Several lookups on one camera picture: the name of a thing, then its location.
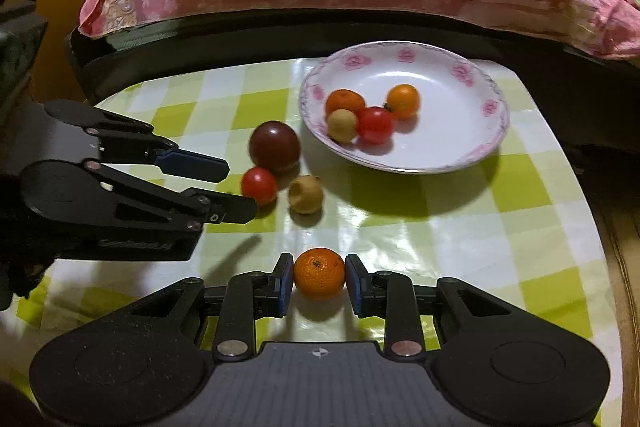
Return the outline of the orange tangerine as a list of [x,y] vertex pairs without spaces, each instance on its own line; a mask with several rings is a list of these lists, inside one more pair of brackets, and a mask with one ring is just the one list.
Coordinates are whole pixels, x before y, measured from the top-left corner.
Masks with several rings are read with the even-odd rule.
[[326,99],[326,103],[324,103],[326,117],[329,117],[339,109],[346,109],[358,115],[366,107],[367,103],[364,101],[364,98],[359,93],[348,89],[333,91]]
[[299,255],[293,267],[297,290],[314,301],[336,297],[345,284],[345,262],[329,248],[311,248]]
[[411,84],[398,84],[387,93],[384,108],[397,120],[416,116],[421,107],[420,93]]

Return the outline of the red cherry tomato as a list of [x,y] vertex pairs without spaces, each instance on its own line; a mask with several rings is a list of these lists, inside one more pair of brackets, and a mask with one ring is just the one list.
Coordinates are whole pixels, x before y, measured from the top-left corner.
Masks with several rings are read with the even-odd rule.
[[358,114],[358,138],[364,143],[382,145],[395,131],[395,121],[384,107],[370,106]]
[[259,207],[272,204],[279,191],[279,185],[271,172],[262,167],[253,167],[243,174],[241,193],[252,198]]

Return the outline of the dark purple tomato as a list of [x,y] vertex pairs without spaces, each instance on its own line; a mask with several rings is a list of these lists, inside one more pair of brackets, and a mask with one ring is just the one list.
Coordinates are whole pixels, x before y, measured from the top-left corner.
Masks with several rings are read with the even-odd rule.
[[270,120],[253,131],[248,141],[248,153],[255,166],[280,173],[299,163],[300,143],[290,126]]

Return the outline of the brown longan fruit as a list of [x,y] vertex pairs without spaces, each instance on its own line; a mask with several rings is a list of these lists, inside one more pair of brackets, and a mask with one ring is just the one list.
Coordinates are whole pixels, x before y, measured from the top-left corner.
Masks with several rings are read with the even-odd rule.
[[288,203],[301,215],[312,215],[321,209],[324,201],[322,185],[316,176],[305,174],[294,179],[288,187]]
[[329,137],[337,143],[352,143],[358,134],[358,117],[348,109],[334,110],[326,118],[326,125]]

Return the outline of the green checkered tablecloth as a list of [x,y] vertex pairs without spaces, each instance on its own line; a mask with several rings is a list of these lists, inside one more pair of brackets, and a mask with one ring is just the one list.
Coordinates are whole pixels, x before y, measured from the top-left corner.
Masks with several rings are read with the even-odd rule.
[[591,210],[558,141],[514,72],[485,63],[512,116],[501,150],[441,176],[396,176],[338,157],[299,120],[297,92],[309,60],[194,72],[147,81],[103,107],[152,124],[187,150],[227,159],[221,191],[239,191],[250,168],[247,142],[258,124],[297,130],[300,169],[323,185],[324,204],[299,218],[280,197],[248,225],[214,225],[187,262],[59,261],[26,299],[1,315],[1,377],[28,389],[28,367],[58,334],[102,317],[185,277],[220,285],[268,271],[277,257],[326,247],[355,253],[371,271],[418,284],[457,277],[591,340],[612,381],[598,421],[622,421],[623,363],[608,267]]

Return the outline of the white floral plate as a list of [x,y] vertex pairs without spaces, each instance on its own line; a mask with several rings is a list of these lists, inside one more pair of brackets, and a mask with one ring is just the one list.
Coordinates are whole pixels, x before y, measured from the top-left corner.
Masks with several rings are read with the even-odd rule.
[[486,72],[429,44],[357,44],[321,60],[299,89],[308,131],[372,169],[431,174],[485,159],[510,126],[506,98]]

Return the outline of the dark bed frame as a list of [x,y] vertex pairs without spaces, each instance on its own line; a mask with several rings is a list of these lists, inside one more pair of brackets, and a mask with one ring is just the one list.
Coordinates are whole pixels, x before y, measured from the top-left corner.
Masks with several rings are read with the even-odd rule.
[[135,83],[252,63],[324,57],[358,43],[430,44],[523,75],[535,90],[596,89],[602,82],[625,100],[639,95],[639,69],[603,60],[570,44],[481,28],[452,18],[397,11],[257,10],[164,20],[90,38],[74,30],[68,55],[93,102]]

